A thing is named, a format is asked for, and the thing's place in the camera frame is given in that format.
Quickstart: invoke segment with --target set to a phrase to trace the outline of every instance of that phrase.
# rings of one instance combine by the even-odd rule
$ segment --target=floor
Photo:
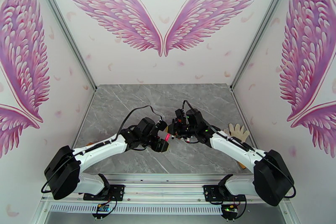
[[[89,110],[75,147],[97,142],[114,135],[125,116],[135,107],[150,104],[169,124],[175,110],[188,100],[202,112],[203,117],[221,129],[229,123],[243,124],[226,84],[158,84],[158,85],[101,85]],[[138,124],[148,116],[158,118],[149,108],[138,110],[125,127]],[[226,154],[201,143],[187,144],[183,140],[169,140],[169,150],[157,153],[130,150],[107,158],[86,170],[90,173],[247,173]]]

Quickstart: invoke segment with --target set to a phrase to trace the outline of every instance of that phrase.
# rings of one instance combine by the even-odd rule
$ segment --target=wall
[[[56,1],[97,84],[230,84],[270,3]]]
[[[0,223],[30,223],[43,171],[58,148],[73,142],[93,93],[47,2],[37,0],[39,18],[35,1],[1,0]],[[31,16],[10,14],[17,4]]]
[[[303,7],[304,0],[299,1]],[[250,61],[250,69],[235,90],[260,148],[282,154],[297,188],[297,196],[291,201],[301,223],[307,224],[335,223],[336,217],[336,123],[335,105],[330,103],[336,100],[334,4],[334,0],[309,2],[313,12],[303,8],[303,13],[297,13],[299,23],[288,20],[287,34],[297,32],[298,40],[290,39],[283,47],[289,0],[282,0]],[[288,61],[282,60],[286,49],[292,52]],[[291,102],[296,105],[281,98],[286,98],[285,92],[294,95]]]

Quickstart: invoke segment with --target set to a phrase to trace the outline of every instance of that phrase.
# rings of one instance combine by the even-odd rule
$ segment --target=yellow glove
[[[228,124],[228,127],[230,129],[231,136],[237,137],[243,142],[245,142],[247,137],[249,136],[249,130],[244,131],[245,129],[244,126],[240,127],[239,124],[236,124],[236,126],[234,127],[233,124]],[[242,169],[246,168],[246,166],[243,165],[242,163],[238,162],[238,164]]]

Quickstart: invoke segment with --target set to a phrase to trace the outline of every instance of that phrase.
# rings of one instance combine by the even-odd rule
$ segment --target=angel wing mural
[[[0,68],[22,110],[0,104],[0,158],[22,130],[39,128],[39,106],[48,100],[47,47],[37,0],[4,0],[0,12]]]
[[[173,48],[197,46],[252,4],[253,0],[186,0],[164,40],[141,0],[73,0],[124,43],[140,51],[153,48],[159,56]]]
[[[291,104],[288,121],[303,125],[313,144],[333,158],[336,155],[336,103],[308,109],[324,81],[336,54],[334,0],[290,0],[285,26],[280,74],[281,98]]]

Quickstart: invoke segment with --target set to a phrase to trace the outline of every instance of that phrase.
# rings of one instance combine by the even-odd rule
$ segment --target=white panel
[[[159,57],[120,42],[72,0],[56,0],[97,84],[230,84],[271,0],[254,0],[230,23],[184,52]],[[186,0],[141,0],[164,38]]]
[[[308,128],[302,125],[291,128],[293,121],[286,121],[291,105],[280,98],[279,65],[288,3],[289,0],[280,3],[235,92],[260,148],[274,149],[284,158],[297,188],[297,196],[291,202],[300,222],[335,223],[336,159],[320,150],[318,145],[314,147]],[[310,107],[336,100],[335,74],[336,62],[333,61]],[[336,134],[330,131],[335,142]]]
[[[44,42],[47,46],[49,99],[39,106],[39,115],[43,119],[43,122],[36,121],[39,129],[32,126],[23,129],[18,147],[14,146],[0,158],[0,223],[30,223],[41,199],[40,190],[45,182],[43,171],[56,151],[64,145],[70,145],[75,139],[93,94],[47,2],[38,2],[41,5]],[[6,56],[4,47],[0,51],[2,57]],[[4,74],[0,73],[0,103],[23,111]]]

